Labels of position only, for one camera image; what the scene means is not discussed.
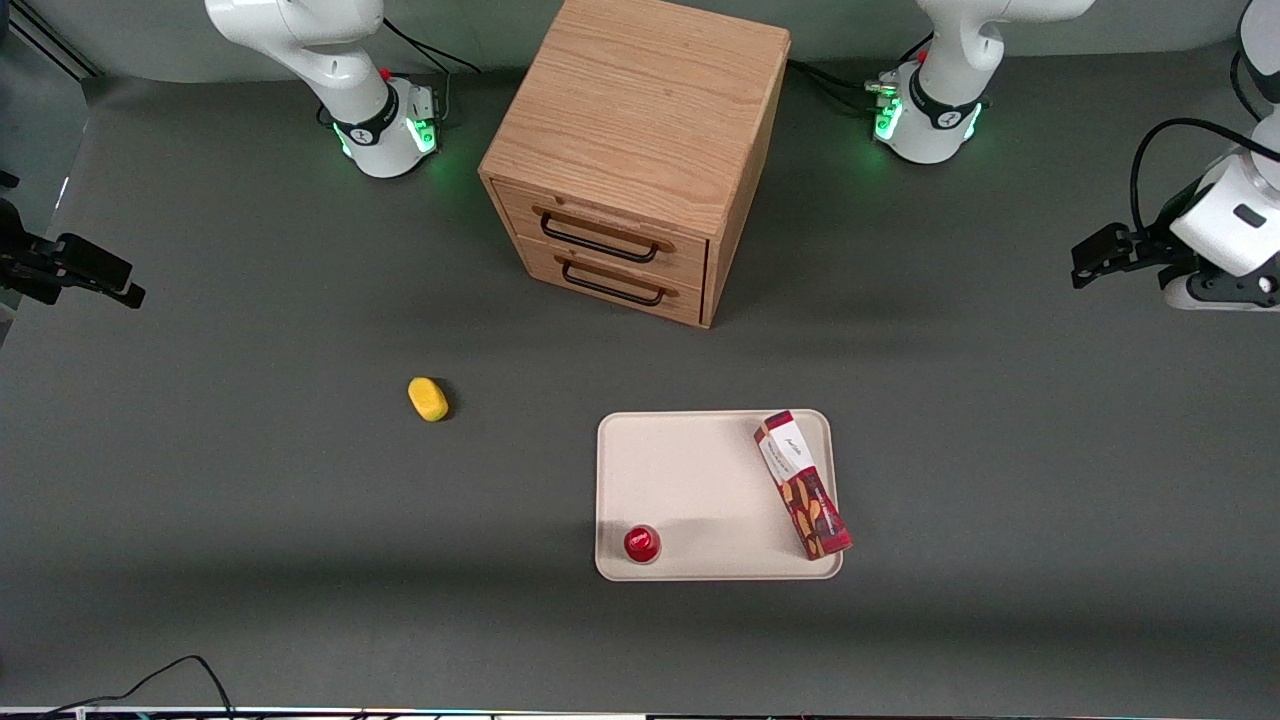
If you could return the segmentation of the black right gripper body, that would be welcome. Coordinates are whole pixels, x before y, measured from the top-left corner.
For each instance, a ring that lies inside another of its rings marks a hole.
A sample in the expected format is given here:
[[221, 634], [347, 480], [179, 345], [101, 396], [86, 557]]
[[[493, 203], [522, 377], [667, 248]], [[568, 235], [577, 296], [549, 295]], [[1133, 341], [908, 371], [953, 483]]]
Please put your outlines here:
[[41, 304], [55, 304], [61, 293], [56, 268], [40, 252], [44, 238], [23, 227], [17, 208], [1, 199], [1, 287]]

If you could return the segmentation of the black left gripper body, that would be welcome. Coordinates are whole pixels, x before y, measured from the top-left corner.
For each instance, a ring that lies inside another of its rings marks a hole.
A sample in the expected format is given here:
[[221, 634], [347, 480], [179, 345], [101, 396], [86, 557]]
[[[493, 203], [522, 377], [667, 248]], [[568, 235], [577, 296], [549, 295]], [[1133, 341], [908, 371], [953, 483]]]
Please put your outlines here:
[[1164, 202], [1152, 222], [1140, 219], [1140, 200], [1137, 182], [1130, 187], [1130, 209], [1138, 241], [1135, 252], [1142, 266], [1149, 266], [1147, 258], [1155, 250], [1192, 250], [1172, 232], [1172, 223], [1181, 217], [1196, 199], [1199, 181], [1194, 179]]

